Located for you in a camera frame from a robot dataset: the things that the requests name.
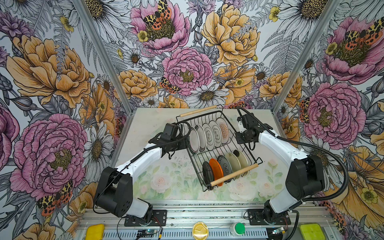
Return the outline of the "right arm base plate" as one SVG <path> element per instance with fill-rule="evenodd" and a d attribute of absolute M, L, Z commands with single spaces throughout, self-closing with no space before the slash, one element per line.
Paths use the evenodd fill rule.
<path fill-rule="evenodd" d="M 292 223 L 287 212 L 276 214 L 262 209 L 249 209 L 244 218 L 249 220 L 251 226 L 288 226 Z"/>

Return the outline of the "white plate line pattern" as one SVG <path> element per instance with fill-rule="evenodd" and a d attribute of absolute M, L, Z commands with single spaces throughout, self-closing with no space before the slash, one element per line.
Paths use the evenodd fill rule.
<path fill-rule="evenodd" d="M 202 127 L 206 135 L 206 145 L 207 145 L 206 148 L 208 151 L 212 151 L 215 148 L 215 143 L 216 143 L 214 132 L 210 127 L 210 125 L 207 123 L 204 123 Z"/>

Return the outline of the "beige small plate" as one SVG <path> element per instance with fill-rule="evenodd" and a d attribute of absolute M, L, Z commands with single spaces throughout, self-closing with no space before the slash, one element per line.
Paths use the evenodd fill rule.
<path fill-rule="evenodd" d="M 233 153 L 228 152 L 225 154 L 225 157 L 230 163 L 233 173 L 241 170 L 241 164 Z"/>

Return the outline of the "black wire dish rack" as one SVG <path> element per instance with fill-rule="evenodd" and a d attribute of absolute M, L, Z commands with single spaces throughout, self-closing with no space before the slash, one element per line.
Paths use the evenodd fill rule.
<path fill-rule="evenodd" d="M 238 144 L 236 141 L 235 133 L 236 129 L 229 120 L 229 118 L 225 115 L 224 111 L 222 110 L 215 110 L 215 111 L 208 111 L 206 109 L 201 109 L 197 111 L 192 111 L 186 114 L 181 114 L 176 117 L 177 122 L 182 125 L 181 129 L 183 131 L 183 134 L 190 133 L 190 128 L 194 128 L 197 124 L 200 124 L 201 126 L 204 123 L 209 124 L 210 121 L 215 121 L 217 118 L 223 118 L 230 129 L 230 140 L 227 144 L 221 145 L 219 148 L 214 148 L 212 151 L 208 151 L 207 148 L 203 153 L 199 153 L 196 155 L 193 155 L 190 151 L 189 147 L 187 148 L 188 155 L 192 161 L 192 165 L 194 167 L 194 170 L 197 174 L 197 178 L 202 186 L 203 192 L 209 191 L 207 189 L 207 186 L 204 183 L 203 178 L 203 162 L 210 161 L 211 158 L 218 159 L 219 155 L 225 156 L 226 153 L 230 152 L 233 153 L 234 150 L 239 150 L 243 152 L 243 154 L 246 156 L 249 166 L 241 169 L 237 172 L 234 172 L 226 177 L 223 177 L 219 180 L 214 180 L 211 182 L 211 185 L 214 188 L 221 187 L 224 184 L 227 184 L 231 181 L 237 180 L 241 177 L 246 176 L 250 170 L 252 170 L 255 167 L 260 166 L 263 163 L 263 160 L 260 157 L 255 157 L 252 153 L 252 150 L 250 146 L 246 144 Z"/>

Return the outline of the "black small plate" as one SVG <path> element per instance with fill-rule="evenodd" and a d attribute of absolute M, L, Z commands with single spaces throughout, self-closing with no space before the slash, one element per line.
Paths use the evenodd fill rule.
<path fill-rule="evenodd" d="M 214 187 L 211 185 L 211 182 L 214 181 L 214 173 L 208 162 L 203 162 L 203 178 L 207 189 L 209 191 L 213 190 Z"/>

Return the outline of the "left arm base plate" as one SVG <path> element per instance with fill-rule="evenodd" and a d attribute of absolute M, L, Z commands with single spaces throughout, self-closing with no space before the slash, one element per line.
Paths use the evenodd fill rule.
<path fill-rule="evenodd" d="M 125 218 L 125 227 L 164 227 L 167 222 L 167 210 L 152 210 L 151 217 L 138 218 L 128 215 Z"/>

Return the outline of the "white plate orange pattern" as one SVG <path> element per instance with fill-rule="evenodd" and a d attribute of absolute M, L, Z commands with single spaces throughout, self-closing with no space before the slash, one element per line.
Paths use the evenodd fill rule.
<path fill-rule="evenodd" d="M 225 145 L 230 140 L 229 126 L 223 118 L 217 118 L 216 123 L 219 125 L 221 133 L 222 133 L 222 144 Z"/>

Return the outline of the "white plate blue rim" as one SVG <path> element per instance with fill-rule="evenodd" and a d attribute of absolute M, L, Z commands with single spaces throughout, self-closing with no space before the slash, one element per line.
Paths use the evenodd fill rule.
<path fill-rule="evenodd" d="M 190 134 L 189 134 L 189 149 L 192 152 L 193 155 L 196 155 L 199 153 L 200 150 L 200 139 L 199 135 L 194 128 L 190 128 Z"/>

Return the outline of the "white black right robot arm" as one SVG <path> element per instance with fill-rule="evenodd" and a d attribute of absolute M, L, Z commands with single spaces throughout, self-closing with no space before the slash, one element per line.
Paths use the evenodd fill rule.
<path fill-rule="evenodd" d="M 320 158 L 300 151 L 288 143 L 287 139 L 281 138 L 272 127 L 261 123 L 252 113 L 239 116 L 237 121 L 238 144 L 260 143 L 288 167 L 285 187 L 264 205 L 264 221 L 274 223 L 288 211 L 304 203 L 307 197 L 325 188 Z"/>

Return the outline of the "dark grey small plate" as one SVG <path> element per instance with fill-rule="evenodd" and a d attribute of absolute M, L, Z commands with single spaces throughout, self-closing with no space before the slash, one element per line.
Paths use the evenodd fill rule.
<path fill-rule="evenodd" d="M 231 164 L 229 163 L 228 159 L 225 156 L 219 155 L 217 161 L 219 162 L 223 170 L 224 177 L 233 173 Z"/>

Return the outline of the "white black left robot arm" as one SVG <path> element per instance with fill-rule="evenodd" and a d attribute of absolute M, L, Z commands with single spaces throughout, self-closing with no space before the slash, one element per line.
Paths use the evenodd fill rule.
<path fill-rule="evenodd" d="M 165 132 L 159 133 L 132 159 L 118 167 L 105 168 L 94 196 L 94 206 L 119 218 L 128 215 L 151 219 L 153 207 L 150 203 L 134 197 L 134 183 L 149 166 L 164 155 L 186 149 L 189 135 L 179 134 L 168 140 Z"/>

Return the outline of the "small circuit board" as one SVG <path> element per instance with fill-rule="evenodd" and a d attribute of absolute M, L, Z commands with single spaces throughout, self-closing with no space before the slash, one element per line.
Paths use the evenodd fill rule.
<path fill-rule="evenodd" d="M 160 230 L 155 231 L 154 229 L 138 230 L 136 239 L 140 238 L 153 238 L 161 233 Z"/>

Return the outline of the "white plate green rim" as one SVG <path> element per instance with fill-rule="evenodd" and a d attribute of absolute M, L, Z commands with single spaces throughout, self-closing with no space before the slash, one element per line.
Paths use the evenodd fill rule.
<path fill-rule="evenodd" d="M 195 130 L 197 131 L 198 133 L 198 137 L 199 137 L 199 142 L 200 142 L 200 153 L 203 153 L 206 148 L 207 148 L 207 138 L 206 138 L 206 133 L 203 129 L 203 127 L 200 125 L 200 124 L 197 124 L 195 126 Z"/>

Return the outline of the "gold round button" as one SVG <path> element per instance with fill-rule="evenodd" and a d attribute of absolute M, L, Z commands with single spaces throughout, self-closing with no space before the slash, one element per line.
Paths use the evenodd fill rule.
<path fill-rule="evenodd" d="M 209 236 L 209 229 L 203 222 L 197 222 L 193 226 L 192 235 L 195 240 L 206 240 Z"/>

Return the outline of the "cream small plate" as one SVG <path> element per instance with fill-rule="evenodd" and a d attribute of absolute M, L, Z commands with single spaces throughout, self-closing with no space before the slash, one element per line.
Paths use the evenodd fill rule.
<path fill-rule="evenodd" d="M 244 168 L 249 166 L 248 160 L 247 160 L 246 156 L 243 154 L 243 152 L 241 152 L 239 150 L 234 150 L 233 154 L 237 157 L 237 159 L 241 165 L 241 169 L 244 169 Z"/>

